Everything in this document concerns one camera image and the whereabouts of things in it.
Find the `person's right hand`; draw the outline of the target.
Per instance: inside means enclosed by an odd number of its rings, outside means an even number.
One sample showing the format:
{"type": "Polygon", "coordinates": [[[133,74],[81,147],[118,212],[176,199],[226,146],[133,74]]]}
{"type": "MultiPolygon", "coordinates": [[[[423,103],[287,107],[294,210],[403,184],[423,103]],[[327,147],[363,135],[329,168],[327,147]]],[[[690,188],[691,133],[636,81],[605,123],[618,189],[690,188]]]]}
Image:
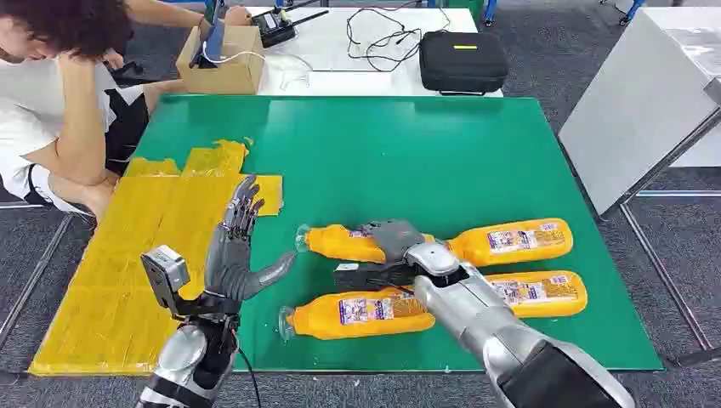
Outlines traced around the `person's right hand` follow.
{"type": "Polygon", "coordinates": [[[63,72],[90,71],[97,64],[108,65],[112,70],[124,66],[123,57],[112,48],[99,57],[82,57],[64,52],[57,56],[57,60],[63,72]]]}

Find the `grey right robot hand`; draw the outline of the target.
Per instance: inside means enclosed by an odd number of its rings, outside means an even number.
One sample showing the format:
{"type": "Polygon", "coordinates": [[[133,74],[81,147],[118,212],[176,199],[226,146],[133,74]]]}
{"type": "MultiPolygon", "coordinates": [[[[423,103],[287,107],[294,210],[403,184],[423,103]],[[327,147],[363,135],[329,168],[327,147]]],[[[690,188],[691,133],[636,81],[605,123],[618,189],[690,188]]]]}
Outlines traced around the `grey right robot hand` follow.
{"type": "Polygon", "coordinates": [[[381,249],[385,264],[401,262],[411,247],[426,241],[426,237],[404,219],[371,221],[362,224],[360,230],[381,249]]]}

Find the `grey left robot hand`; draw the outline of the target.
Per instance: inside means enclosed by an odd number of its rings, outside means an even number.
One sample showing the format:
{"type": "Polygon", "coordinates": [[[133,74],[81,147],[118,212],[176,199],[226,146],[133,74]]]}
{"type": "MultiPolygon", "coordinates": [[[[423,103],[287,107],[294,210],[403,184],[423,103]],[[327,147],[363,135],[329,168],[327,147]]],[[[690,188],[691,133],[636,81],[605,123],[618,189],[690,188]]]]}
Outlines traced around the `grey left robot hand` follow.
{"type": "Polygon", "coordinates": [[[288,251],[257,271],[250,268],[252,234],[264,200],[257,176],[246,176],[234,190],[210,240],[204,267],[204,291],[242,302],[287,275],[298,253],[288,251]]]}

